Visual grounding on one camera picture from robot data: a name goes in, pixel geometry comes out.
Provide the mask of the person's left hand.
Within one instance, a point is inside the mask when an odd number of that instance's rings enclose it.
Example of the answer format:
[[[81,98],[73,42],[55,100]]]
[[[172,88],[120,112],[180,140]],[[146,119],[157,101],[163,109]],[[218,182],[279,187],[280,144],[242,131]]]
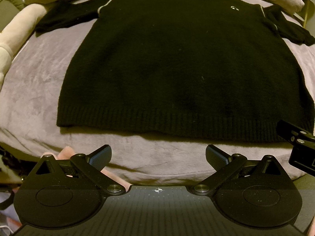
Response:
[[[73,148],[66,146],[65,148],[62,149],[62,151],[58,154],[55,155],[52,152],[45,152],[43,153],[42,156],[45,155],[52,155],[54,156],[54,158],[56,160],[60,159],[60,160],[66,160],[66,159],[70,159],[71,156],[75,155],[76,152],[74,151]],[[124,179],[120,178],[119,176],[115,175],[114,173],[112,173],[111,171],[108,171],[107,169],[103,168],[101,170],[101,172],[106,175],[107,177],[111,178],[113,181],[117,182],[118,184],[124,186],[125,190],[128,191],[129,188],[132,186],[132,184],[130,184],[129,182],[125,181]]]

